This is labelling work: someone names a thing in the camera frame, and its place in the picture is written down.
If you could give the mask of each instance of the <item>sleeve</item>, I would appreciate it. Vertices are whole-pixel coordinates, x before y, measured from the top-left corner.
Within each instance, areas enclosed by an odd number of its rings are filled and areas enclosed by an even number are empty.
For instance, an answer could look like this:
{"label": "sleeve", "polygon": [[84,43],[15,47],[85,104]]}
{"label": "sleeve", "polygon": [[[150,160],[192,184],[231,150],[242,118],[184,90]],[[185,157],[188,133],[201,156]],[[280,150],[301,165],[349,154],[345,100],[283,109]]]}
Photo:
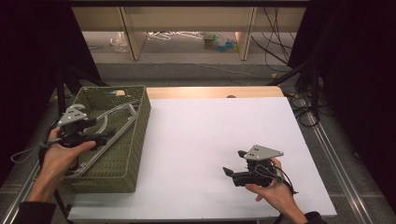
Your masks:
{"label": "sleeve", "polygon": [[12,224],[50,224],[55,208],[54,203],[20,203],[18,214]]}
{"label": "sleeve", "polygon": [[326,222],[321,219],[319,212],[309,212],[305,214],[305,217],[308,220],[308,224],[326,224]]}

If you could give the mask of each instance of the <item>white table surface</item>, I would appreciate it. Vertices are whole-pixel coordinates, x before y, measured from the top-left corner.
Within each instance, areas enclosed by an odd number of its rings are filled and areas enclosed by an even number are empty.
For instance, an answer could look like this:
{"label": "white table surface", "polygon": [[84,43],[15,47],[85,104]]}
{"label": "white table surface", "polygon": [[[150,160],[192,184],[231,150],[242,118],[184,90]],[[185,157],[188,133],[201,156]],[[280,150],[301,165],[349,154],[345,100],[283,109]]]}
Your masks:
{"label": "white table surface", "polygon": [[136,192],[78,194],[72,221],[240,220],[277,217],[267,202],[235,187],[222,167],[246,171],[237,151],[253,145],[278,159],[303,212],[336,215],[287,98],[157,99],[143,146]]}

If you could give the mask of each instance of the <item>floor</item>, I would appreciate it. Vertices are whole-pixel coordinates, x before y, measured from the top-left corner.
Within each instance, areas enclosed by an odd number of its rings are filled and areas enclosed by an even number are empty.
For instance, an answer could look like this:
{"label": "floor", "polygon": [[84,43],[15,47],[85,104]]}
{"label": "floor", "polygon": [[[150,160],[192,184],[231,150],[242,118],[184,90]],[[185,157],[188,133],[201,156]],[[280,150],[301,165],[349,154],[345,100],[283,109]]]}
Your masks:
{"label": "floor", "polygon": [[[252,86],[266,85],[274,77],[280,77],[290,69],[280,60],[286,61],[290,54],[295,34],[280,34],[275,43],[267,38],[271,33],[255,33],[246,61],[239,59],[237,49],[219,51],[204,45],[202,32],[167,33],[149,35],[138,61],[131,61],[128,52],[119,46],[112,46],[115,40],[121,40],[117,33],[84,33],[92,57],[97,64],[104,82],[110,85],[130,83],[134,85],[154,86]],[[218,36],[235,41],[232,33],[216,33]],[[297,77],[282,83],[280,88],[286,94],[294,94],[293,85]],[[296,110],[309,103],[309,94],[301,94],[301,99],[290,98],[290,106]],[[336,217],[325,217],[328,223],[396,223],[385,198],[368,174],[359,155],[353,154],[353,146],[348,142],[337,118],[326,105],[325,96],[320,95],[320,122],[308,127],[313,121],[309,114],[297,119],[304,139],[312,154],[323,183],[337,211]],[[43,116],[37,135],[32,136],[31,146],[41,138],[42,130],[53,115],[56,115],[56,99],[49,101],[48,114]],[[35,157],[26,157],[26,161],[16,164],[5,185],[0,188],[0,217],[3,223],[9,223],[7,214],[29,178]],[[65,196],[66,203],[73,202],[72,196]],[[53,223],[65,223],[60,211],[55,214]],[[261,220],[261,224],[273,223],[273,220]]]}

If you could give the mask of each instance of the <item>hand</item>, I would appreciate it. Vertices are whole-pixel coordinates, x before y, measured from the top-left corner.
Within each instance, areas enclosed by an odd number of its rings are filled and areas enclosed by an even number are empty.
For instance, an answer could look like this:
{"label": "hand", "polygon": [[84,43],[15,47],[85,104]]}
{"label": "hand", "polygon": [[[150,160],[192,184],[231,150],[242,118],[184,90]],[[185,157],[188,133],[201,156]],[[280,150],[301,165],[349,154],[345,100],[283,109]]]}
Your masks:
{"label": "hand", "polygon": [[[282,169],[279,160],[272,158],[272,163]],[[246,184],[245,188],[257,193],[256,202],[265,199],[282,215],[288,218],[291,223],[307,223],[304,213],[300,210],[294,201],[289,187],[285,183],[279,183],[275,180],[267,188],[262,188],[255,184]]]}
{"label": "hand", "polygon": [[[59,127],[53,129],[49,134],[49,139],[56,138],[59,131]],[[94,141],[89,141],[70,148],[62,147],[57,143],[51,144],[27,201],[49,203],[56,188],[64,180],[65,173],[73,167],[78,155],[93,148],[95,144]]]}

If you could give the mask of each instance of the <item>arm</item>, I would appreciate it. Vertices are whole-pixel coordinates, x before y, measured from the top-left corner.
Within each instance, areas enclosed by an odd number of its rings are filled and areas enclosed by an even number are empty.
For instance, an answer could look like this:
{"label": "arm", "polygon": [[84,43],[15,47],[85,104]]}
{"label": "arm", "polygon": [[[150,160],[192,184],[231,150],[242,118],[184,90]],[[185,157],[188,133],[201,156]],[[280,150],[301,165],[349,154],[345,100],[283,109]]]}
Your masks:
{"label": "arm", "polygon": [[[281,168],[280,161],[272,158],[271,161],[279,168]],[[320,214],[316,212],[304,214],[297,203],[294,201],[289,187],[285,183],[278,183],[273,181],[268,188],[262,188],[255,184],[246,184],[245,188],[257,193],[256,202],[265,199],[276,210],[285,216],[293,224],[303,224],[313,221],[312,223],[324,223],[321,220]]]}
{"label": "arm", "polygon": [[[52,130],[49,139],[56,138],[60,128]],[[50,145],[40,174],[33,184],[26,202],[20,204],[20,210],[13,221],[19,223],[50,223],[55,211],[51,203],[56,188],[64,180],[69,167],[73,167],[77,156],[95,146],[94,141],[84,142],[77,147],[62,147],[59,144]]]}

